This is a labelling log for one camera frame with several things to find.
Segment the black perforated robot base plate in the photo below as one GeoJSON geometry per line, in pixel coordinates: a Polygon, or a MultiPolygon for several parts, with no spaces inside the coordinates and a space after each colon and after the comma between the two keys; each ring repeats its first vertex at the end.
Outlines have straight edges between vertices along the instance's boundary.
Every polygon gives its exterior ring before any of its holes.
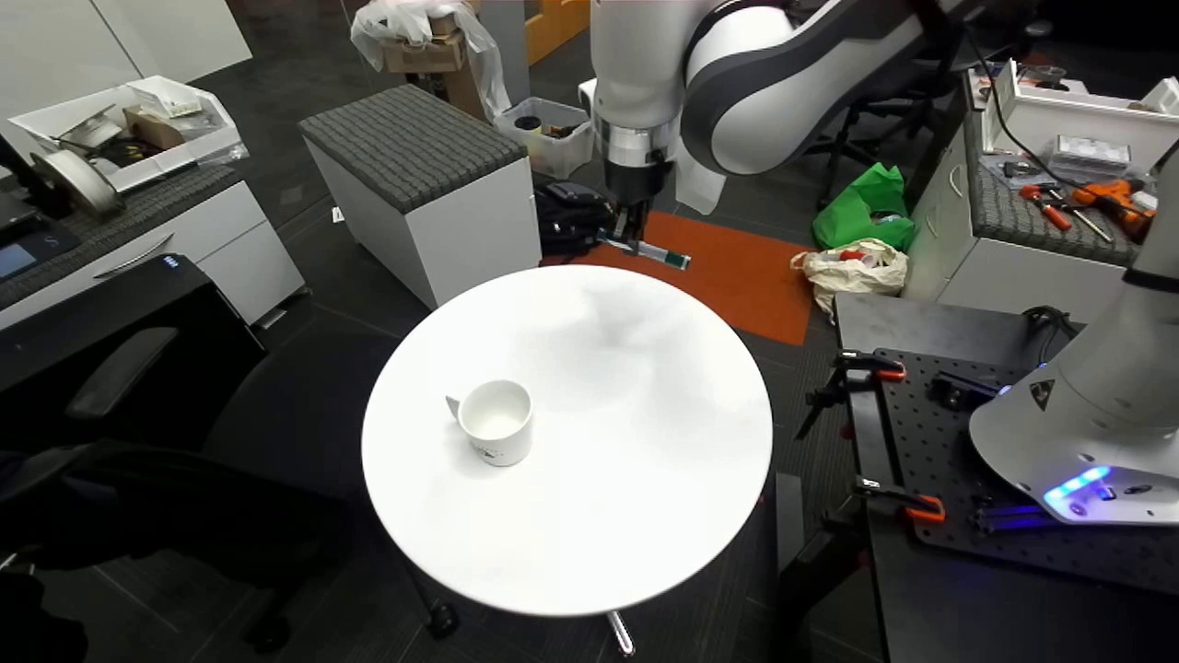
{"type": "Polygon", "coordinates": [[[905,367],[901,384],[878,390],[892,470],[903,486],[942,501],[939,522],[914,528],[921,545],[1160,598],[1179,594],[1176,529],[1054,522],[1033,496],[980,459],[971,442],[971,415],[933,398],[939,377],[1000,388],[1018,377],[1015,363],[905,349],[883,349],[883,362],[905,367]]]}

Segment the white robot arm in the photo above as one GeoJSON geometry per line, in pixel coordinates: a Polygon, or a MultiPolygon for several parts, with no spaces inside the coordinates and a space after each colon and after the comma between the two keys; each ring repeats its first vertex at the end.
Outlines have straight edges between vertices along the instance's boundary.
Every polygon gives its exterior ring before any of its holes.
{"type": "MultiPolygon", "coordinates": [[[[590,0],[595,109],[622,217],[802,152],[854,90],[985,0],[590,0]]],[[[1123,287],[1052,362],[971,413],[975,456],[1068,528],[1179,519],[1179,226],[1160,209],[1123,287]]]]}

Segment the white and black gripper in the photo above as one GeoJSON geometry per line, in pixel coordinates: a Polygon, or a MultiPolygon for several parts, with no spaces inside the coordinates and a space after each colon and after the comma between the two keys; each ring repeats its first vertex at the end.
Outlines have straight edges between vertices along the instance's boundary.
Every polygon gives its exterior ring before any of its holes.
{"type": "Polygon", "coordinates": [[[726,92],[707,34],[724,0],[590,0],[595,118],[605,127],[613,235],[634,241],[654,204],[713,215],[726,168],[713,149],[726,92]]]}

